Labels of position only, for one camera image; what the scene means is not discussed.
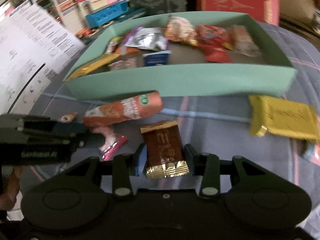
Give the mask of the person's left hand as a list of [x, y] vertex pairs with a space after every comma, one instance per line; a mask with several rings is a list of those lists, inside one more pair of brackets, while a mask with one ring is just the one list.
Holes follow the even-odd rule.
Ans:
[[17, 195], [20, 190], [20, 176], [22, 174], [21, 166], [14, 166], [10, 174], [7, 187], [1, 194], [1, 210], [10, 211], [16, 204]]

